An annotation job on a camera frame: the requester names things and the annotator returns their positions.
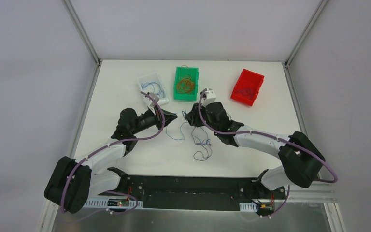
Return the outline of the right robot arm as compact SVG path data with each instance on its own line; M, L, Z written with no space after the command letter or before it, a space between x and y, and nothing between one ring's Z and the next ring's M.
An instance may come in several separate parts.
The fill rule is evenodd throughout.
M275 189L286 185L308 188L317 180L325 161L304 133L296 131L292 135L278 135L255 131L230 119L220 102L207 106L195 103L185 114L185 119L191 126L210 129L226 145L251 148L280 160L281 166L264 170L255 180L255 192L261 198L269 197Z

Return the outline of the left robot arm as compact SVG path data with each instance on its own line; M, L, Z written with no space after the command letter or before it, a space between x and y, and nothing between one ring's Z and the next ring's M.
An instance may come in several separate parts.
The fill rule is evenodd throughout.
M113 167L120 158L131 152L137 133L155 126L159 131L177 119L177 115L157 107L137 115L132 108L121 111L116 130L101 147L88 155L72 159L62 157L44 190L44 197L60 206L63 211L76 213L86 201L111 190L115 195L127 192L124 172Z

